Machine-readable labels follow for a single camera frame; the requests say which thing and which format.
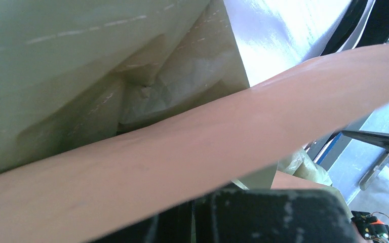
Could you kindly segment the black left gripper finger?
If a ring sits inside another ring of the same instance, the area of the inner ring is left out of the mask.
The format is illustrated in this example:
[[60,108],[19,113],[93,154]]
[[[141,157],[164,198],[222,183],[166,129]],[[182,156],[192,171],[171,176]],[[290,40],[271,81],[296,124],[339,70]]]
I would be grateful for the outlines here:
[[326,190],[227,188],[98,242],[357,242],[357,237],[342,204]]

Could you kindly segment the orange green wrapping paper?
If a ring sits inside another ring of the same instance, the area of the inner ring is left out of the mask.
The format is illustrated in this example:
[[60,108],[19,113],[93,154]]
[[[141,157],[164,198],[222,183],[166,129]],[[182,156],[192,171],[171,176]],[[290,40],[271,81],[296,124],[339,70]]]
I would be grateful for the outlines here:
[[0,1],[0,242],[92,242],[389,105],[351,1]]

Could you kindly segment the black mounting base rail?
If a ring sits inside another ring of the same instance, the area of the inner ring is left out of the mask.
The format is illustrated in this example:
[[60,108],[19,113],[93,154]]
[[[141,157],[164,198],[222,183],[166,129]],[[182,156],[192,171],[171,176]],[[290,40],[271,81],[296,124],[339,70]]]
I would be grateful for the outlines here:
[[389,43],[389,0],[351,1],[322,56]]

